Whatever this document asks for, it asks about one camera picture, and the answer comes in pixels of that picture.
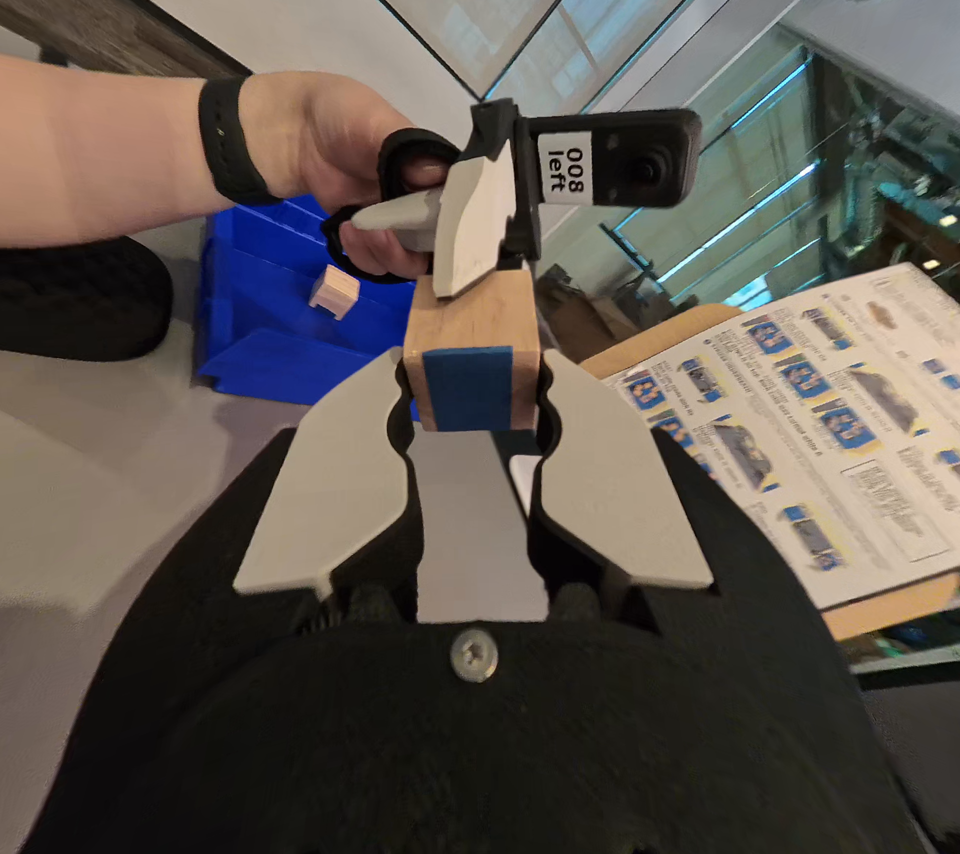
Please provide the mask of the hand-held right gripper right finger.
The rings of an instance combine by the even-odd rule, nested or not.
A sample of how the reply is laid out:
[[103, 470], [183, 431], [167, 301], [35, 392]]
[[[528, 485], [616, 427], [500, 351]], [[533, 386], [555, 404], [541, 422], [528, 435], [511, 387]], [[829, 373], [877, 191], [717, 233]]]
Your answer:
[[562, 545], [589, 572], [630, 586], [713, 585], [651, 428], [557, 350], [543, 353], [540, 373], [529, 548]]

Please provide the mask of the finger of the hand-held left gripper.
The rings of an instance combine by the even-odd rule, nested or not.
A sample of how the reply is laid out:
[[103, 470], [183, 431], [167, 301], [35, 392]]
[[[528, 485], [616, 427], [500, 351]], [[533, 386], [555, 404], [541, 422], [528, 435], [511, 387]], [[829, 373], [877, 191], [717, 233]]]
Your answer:
[[433, 290], [452, 299], [498, 264], [507, 224], [517, 210], [512, 147], [495, 159], [477, 156], [452, 164], [439, 199]]

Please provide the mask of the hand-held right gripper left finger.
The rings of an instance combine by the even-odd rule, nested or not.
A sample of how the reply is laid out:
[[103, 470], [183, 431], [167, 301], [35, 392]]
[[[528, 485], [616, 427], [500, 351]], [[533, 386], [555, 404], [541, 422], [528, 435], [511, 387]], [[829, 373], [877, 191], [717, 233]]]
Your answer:
[[393, 347], [301, 419], [233, 587], [242, 595], [363, 584], [395, 590], [421, 563], [421, 501], [409, 449], [412, 395]]

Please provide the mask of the wooden cube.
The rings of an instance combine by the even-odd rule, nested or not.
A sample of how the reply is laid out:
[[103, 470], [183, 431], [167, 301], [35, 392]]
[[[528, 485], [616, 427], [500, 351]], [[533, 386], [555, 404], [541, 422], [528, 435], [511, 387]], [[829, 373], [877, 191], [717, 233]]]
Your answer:
[[494, 271], [450, 299], [434, 293], [431, 276], [416, 281], [403, 365], [426, 431], [533, 429], [541, 360], [526, 268]]
[[328, 264], [311, 288], [308, 306], [329, 315], [334, 321], [343, 320], [359, 300], [361, 281], [334, 264]]

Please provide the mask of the blue plastic bin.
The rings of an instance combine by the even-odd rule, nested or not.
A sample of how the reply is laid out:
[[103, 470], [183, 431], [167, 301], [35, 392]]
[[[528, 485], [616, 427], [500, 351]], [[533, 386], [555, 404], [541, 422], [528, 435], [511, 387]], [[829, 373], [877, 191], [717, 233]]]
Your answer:
[[221, 393], [311, 406], [402, 345], [414, 284], [362, 281], [342, 320], [314, 308], [331, 264], [326, 213], [305, 195], [213, 215], [201, 254], [198, 375]]

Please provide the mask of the person's left forearm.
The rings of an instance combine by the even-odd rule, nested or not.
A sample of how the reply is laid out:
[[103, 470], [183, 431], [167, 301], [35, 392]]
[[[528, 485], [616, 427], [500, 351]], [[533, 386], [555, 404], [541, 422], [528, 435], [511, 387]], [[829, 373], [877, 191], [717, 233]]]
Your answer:
[[199, 126], [199, 78], [1, 58], [1, 247], [86, 244], [228, 207]]

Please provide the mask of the person's left hand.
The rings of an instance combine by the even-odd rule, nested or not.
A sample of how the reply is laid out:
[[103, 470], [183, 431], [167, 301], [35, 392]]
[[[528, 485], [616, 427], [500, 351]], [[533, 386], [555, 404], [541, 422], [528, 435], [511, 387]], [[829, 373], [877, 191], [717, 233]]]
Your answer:
[[316, 71], [248, 78], [238, 117], [267, 193], [282, 200], [310, 194], [330, 215], [383, 199], [381, 148], [391, 135], [414, 127], [370, 87]]

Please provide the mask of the instruction sheet on clipboard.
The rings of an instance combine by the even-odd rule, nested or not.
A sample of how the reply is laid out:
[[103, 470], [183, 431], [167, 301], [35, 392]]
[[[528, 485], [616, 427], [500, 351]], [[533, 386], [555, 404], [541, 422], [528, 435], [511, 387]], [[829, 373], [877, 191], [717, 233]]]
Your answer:
[[[739, 308], [726, 304], [697, 305], [581, 361], [580, 367], [597, 380], [604, 380], [741, 317]], [[958, 572], [945, 572], [823, 611], [822, 619], [834, 640], [845, 641], [958, 609], [958, 586]]]

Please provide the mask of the printed instruction sheet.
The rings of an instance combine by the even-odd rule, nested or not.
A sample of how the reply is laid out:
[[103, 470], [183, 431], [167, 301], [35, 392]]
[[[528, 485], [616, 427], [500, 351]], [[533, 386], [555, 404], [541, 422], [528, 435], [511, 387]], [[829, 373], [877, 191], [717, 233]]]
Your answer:
[[908, 262], [793, 294], [607, 377], [831, 609], [958, 571], [959, 309]]

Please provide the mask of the black wristband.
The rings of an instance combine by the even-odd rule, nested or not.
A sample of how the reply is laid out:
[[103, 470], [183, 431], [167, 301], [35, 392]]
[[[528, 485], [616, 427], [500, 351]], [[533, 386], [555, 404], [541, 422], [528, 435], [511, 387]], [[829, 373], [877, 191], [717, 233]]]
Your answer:
[[270, 193], [249, 153], [239, 116], [239, 96], [247, 78], [206, 80], [198, 94], [198, 132], [213, 185], [236, 205], [266, 207], [282, 203]]

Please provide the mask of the black pad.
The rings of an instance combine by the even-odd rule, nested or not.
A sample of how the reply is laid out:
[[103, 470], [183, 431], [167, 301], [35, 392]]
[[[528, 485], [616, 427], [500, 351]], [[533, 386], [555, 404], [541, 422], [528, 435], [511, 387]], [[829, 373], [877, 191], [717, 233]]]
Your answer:
[[84, 363], [120, 363], [164, 341], [174, 284], [163, 261], [123, 236], [1, 251], [1, 349]]

